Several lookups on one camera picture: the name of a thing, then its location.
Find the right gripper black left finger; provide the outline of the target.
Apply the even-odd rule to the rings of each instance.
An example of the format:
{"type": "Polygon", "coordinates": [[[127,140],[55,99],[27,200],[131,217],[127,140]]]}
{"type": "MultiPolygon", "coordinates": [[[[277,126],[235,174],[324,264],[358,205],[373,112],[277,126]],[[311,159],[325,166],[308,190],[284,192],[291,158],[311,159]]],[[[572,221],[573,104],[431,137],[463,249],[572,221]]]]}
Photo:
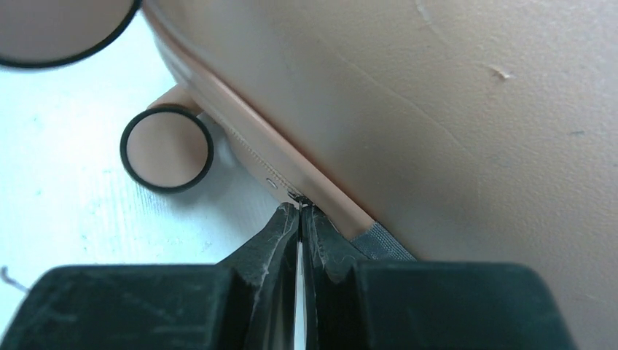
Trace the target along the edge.
{"type": "Polygon", "coordinates": [[[67,265],[27,294],[3,349],[293,349],[299,210],[214,265],[67,265]]]}

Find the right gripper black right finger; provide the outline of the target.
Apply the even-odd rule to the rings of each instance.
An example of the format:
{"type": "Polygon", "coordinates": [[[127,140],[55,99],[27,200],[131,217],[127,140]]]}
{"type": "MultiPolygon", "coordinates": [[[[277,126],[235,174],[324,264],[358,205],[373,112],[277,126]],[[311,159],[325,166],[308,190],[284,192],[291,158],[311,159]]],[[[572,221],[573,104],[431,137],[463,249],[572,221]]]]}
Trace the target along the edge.
{"type": "Polygon", "coordinates": [[[575,349],[523,265],[371,260],[315,206],[301,211],[308,349],[575,349]]]}

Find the pink suitcase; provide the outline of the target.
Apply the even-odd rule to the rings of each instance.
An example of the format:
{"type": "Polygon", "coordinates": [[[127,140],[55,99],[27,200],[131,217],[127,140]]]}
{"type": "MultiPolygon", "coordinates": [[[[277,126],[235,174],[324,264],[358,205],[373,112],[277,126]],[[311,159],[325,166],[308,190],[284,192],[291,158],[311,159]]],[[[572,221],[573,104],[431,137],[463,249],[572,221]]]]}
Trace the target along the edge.
{"type": "Polygon", "coordinates": [[[210,263],[293,187],[347,235],[541,274],[581,349],[617,347],[615,1],[3,1],[1,264],[210,263]],[[156,195],[129,119],[178,85],[217,149],[156,195]]]}

